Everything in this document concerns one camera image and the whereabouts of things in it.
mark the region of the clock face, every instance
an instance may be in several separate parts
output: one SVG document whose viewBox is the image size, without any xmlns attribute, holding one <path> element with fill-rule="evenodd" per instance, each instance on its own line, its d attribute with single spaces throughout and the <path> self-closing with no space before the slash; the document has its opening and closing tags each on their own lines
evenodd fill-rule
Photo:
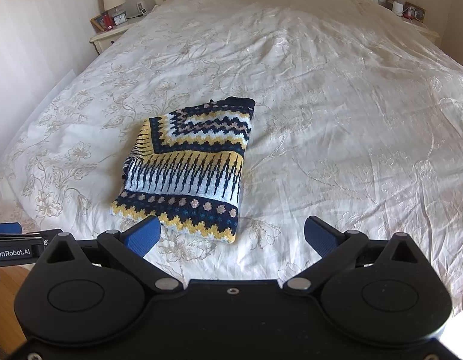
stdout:
<svg viewBox="0 0 463 360">
<path fill-rule="evenodd" d="M 115 16 L 113 18 L 113 21 L 115 22 L 115 26 L 117 26 L 119 24 L 122 24 L 122 23 L 125 23 L 127 21 L 127 15 L 122 13 L 122 14 L 120 14 L 118 16 Z"/>
</svg>

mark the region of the wooden floor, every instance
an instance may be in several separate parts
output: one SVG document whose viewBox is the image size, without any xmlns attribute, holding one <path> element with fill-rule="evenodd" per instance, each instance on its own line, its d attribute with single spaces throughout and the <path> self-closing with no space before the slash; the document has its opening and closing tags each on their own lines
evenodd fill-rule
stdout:
<svg viewBox="0 0 463 360">
<path fill-rule="evenodd" d="M 20 266 L 0 268 L 0 348 L 8 354 L 25 341 L 13 301 L 27 275 L 28 270 Z"/>
</svg>

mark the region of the alarm clock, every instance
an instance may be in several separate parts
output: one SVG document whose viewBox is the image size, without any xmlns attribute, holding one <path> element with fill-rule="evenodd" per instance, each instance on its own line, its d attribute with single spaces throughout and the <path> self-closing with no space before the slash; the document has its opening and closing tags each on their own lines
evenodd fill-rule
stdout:
<svg viewBox="0 0 463 360">
<path fill-rule="evenodd" d="M 127 21 L 127 13 L 126 12 L 119 12 L 112 17 L 115 26 L 125 23 Z"/>
</svg>

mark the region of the white floral bedspread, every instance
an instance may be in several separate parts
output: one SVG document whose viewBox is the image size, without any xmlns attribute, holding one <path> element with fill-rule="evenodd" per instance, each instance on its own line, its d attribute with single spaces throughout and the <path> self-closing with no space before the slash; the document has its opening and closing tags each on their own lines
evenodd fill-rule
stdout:
<svg viewBox="0 0 463 360">
<path fill-rule="evenodd" d="M 142 120 L 227 96 L 256 100 L 237 241 L 163 231 L 149 261 L 185 282 L 286 280 L 319 259 L 318 215 L 410 233 L 463 308 L 463 68 L 368 0 L 167 1 L 7 153 L 0 221 L 127 229 L 109 205 Z"/>
</svg>

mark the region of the red object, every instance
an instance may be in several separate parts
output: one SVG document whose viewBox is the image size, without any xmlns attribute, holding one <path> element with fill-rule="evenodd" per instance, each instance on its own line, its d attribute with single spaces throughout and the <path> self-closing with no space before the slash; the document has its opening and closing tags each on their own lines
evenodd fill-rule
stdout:
<svg viewBox="0 0 463 360">
<path fill-rule="evenodd" d="M 108 14 L 103 15 L 103 22 L 107 26 L 107 30 L 113 29 L 112 19 L 110 19 L 110 16 L 108 16 Z"/>
</svg>

